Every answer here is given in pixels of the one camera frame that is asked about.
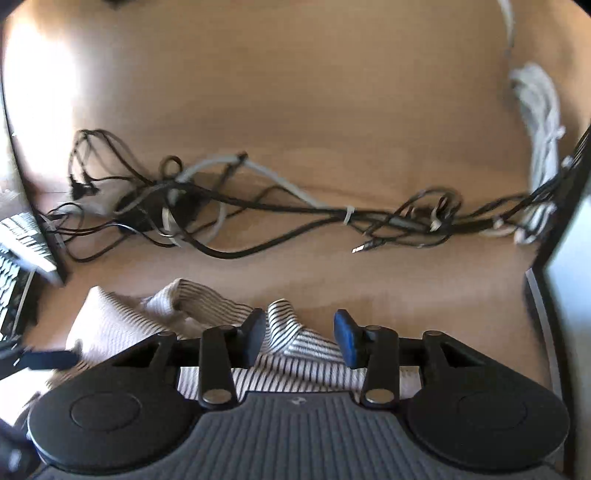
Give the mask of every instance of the ribbed rubber surface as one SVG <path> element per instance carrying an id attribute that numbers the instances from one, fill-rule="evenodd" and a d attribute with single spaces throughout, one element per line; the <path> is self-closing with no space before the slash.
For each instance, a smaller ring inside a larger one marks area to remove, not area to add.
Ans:
<path id="1" fill-rule="evenodd" d="M 53 468 L 43 480 L 90 479 Z M 542 466 L 481 475 L 433 459 L 396 417 L 357 406 L 347 393 L 250 393 L 238 408 L 205 415 L 172 454 L 109 480 L 404 479 L 558 480 Z"/>

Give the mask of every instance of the metal rivet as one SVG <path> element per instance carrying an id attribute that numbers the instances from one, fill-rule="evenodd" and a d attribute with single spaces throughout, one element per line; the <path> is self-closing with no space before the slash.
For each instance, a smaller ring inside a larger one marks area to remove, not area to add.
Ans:
<path id="1" fill-rule="evenodd" d="M 212 405 L 222 405 L 232 399 L 232 394 L 223 388 L 213 388 L 203 394 L 203 399 Z"/>
<path id="2" fill-rule="evenodd" d="M 390 392 L 390 390 L 386 390 L 385 388 L 374 388 L 372 390 L 368 390 L 368 392 L 365 394 L 365 398 L 371 403 L 384 404 L 389 403 L 394 399 L 394 393 Z"/>

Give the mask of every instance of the keyboard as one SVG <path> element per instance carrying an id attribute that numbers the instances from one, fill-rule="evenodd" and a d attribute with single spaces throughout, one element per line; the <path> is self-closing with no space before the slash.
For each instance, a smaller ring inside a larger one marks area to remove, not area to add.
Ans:
<path id="1" fill-rule="evenodd" d="M 0 220 L 0 243 L 46 272 L 56 269 L 51 251 L 31 212 Z"/>
<path id="2" fill-rule="evenodd" d="M 33 298 L 34 272 L 22 269 L 10 251 L 0 245 L 0 334 L 2 340 L 22 335 L 36 323 L 37 299 Z"/>

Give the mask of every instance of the striped fabric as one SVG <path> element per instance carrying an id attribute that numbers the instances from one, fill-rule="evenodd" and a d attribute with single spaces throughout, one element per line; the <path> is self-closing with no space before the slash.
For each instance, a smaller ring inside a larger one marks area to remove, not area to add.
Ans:
<path id="1" fill-rule="evenodd" d="M 66 347 L 79 348 L 82 361 L 48 382 L 54 388 L 68 378 L 125 350 L 162 330 L 179 338 L 198 338 L 207 328 L 240 325 L 253 307 L 223 298 L 212 289 L 179 279 L 147 299 L 90 290 L 72 326 Z M 181 369 L 178 390 L 197 397 L 198 367 Z M 267 331 L 254 367 L 233 371 L 236 392 L 311 392 L 350 390 L 357 397 L 365 369 L 351 370 L 337 345 L 306 328 L 287 300 L 267 307 Z M 411 397 L 420 388 L 416 369 L 401 369 L 401 396 Z"/>

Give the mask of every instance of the white cable bundle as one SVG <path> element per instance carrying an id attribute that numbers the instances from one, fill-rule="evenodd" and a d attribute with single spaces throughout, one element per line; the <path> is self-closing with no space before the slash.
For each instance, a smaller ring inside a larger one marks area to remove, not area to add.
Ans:
<path id="1" fill-rule="evenodd" d="M 531 139 L 530 191 L 533 192 L 558 175 L 560 169 L 558 140 L 564 135 L 564 127 L 560 125 L 560 102 L 552 79 L 536 63 L 513 70 L 509 77 Z M 527 209 L 521 224 L 533 235 L 526 236 L 518 229 L 515 242 L 527 244 L 535 240 L 554 208 L 554 204 L 546 203 Z"/>

